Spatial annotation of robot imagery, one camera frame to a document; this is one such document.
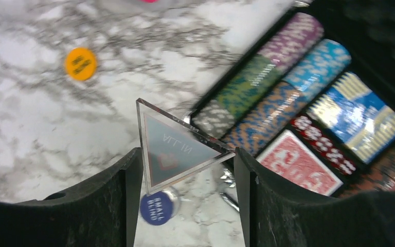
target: yellow button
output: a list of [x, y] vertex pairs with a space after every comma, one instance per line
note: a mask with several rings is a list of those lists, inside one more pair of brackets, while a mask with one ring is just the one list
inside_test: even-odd
[[67, 74], [78, 81], [84, 81], [93, 76], [97, 62], [93, 52], [84, 47], [73, 49], [64, 61]]

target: white border of card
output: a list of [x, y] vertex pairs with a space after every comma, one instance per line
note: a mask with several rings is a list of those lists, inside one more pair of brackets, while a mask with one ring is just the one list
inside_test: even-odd
[[325, 196], [330, 196], [332, 195], [338, 188], [340, 188], [343, 185], [343, 182], [325, 165], [323, 162], [317, 158], [313, 152], [301, 141], [297, 136], [291, 132], [290, 130], [284, 130], [273, 142], [272, 144], [266, 148], [258, 157], [257, 161], [261, 164], [261, 162], [270, 154], [273, 152], [273, 150], [282, 142], [284, 141], [287, 137], [292, 138], [300, 148], [302, 148], [321, 168], [323, 168], [327, 174], [336, 181], [335, 185], [327, 191]]
[[136, 104], [148, 195], [236, 155], [233, 148], [147, 101], [139, 98]]

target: blue poker chip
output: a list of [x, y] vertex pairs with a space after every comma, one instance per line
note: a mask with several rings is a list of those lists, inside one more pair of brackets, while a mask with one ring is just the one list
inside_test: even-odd
[[151, 225], [163, 225], [172, 218], [174, 204], [163, 191], [150, 196], [144, 195], [140, 200], [140, 214]]

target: black case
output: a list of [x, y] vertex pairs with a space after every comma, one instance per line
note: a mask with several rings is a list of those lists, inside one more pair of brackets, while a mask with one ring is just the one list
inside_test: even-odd
[[[245, 66], [261, 46], [274, 36], [297, 12], [314, 16], [325, 29], [324, 38], [335, 40], [347, 48], [352, 56], [352, 62], [343, 73], [347, 71], [356, 73], [369, 88], [395, 111], [395, 0], [315, 0], [309, 6], [305, 4], [304, 7], [294, 6], [290, 8], [193, 106], [189, 116], [193, 126], [196, 127], [193, 123], [194, 116]], [[316, 98], [320, 97], [327, 89], [328, 87]], [[316, 98], [302, 111], [304, 112]], [[333, 137], [334, 141], [338, 141], [330, 131], [327, 131], [326, 134]], [[395, 140], [381, 154], [384, 154], [394, 145]], [[361, 167], [361, 170], [368, 168], [350, 150], [346, 149], [345, 152], [349, 158], [357, 163], [358, 167]], [[381, 154], [377, 155], [369, 164], [380, 159]], [[231, 172], [234, 172], [232, 160], [224, 164]]]

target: playing card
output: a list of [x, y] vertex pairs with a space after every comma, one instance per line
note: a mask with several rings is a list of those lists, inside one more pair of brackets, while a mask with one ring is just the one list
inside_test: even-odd
[[343, 184], [290, 130], [285, 130], [257, 160], [287, 180], [325, 196]]

